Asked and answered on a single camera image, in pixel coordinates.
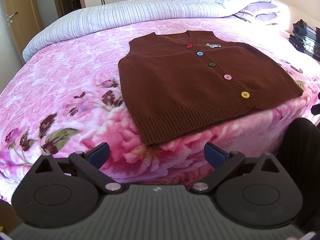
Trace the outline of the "brown knitted button vest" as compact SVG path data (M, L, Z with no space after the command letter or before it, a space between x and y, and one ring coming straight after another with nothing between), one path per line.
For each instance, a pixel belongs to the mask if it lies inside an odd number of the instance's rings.
M118 63L125 105L146 145L277 107L303 90L270 57L211 31L133 39Z

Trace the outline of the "stack of dark folded clothes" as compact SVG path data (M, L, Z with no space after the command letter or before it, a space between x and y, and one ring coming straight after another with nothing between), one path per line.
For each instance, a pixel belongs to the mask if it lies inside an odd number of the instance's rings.
M309 55L316 61L320 58L319 28L312 27L300 19L293 24L293 34L289 36L289 42L296 50Z

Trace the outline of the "pink floral fleece blanket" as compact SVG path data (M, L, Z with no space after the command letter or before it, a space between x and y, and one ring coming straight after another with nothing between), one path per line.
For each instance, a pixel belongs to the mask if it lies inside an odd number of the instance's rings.
M245 42L283 67L304 90L301 98L266 112L150 149L120 103L118 61L129 42L149 33L213 31L225 41ZM192 184L212 171L203 148L213 142L249 157L275 152L289 123L318 122L319 64L298 52L287 33L234 17L150 21L58 42L38 51L1 93L1 200L9 202L43 153L67 157L102 142L111 155L101 170L121 183Z

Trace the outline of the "striped lavender duvet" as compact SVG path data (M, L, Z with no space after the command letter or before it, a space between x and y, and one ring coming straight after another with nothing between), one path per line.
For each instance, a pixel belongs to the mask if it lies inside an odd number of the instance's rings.
M127 0L79 9L35 35L23 50L28 62L39 50L103 30L175 18L222 18L255 2L272 0Z

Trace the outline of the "purple pillow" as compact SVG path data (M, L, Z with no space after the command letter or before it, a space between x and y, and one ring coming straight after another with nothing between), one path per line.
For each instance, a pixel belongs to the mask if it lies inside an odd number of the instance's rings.
M238 19L248 23L262 25L277 25L279 23L280 9L267 2L255 2L233 14Z

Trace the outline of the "wooden door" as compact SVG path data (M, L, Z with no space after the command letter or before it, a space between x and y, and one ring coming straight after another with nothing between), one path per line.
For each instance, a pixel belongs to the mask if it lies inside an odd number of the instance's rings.
M31 39L43 30L36 0L2 0L7 25L23 62L23 51Z

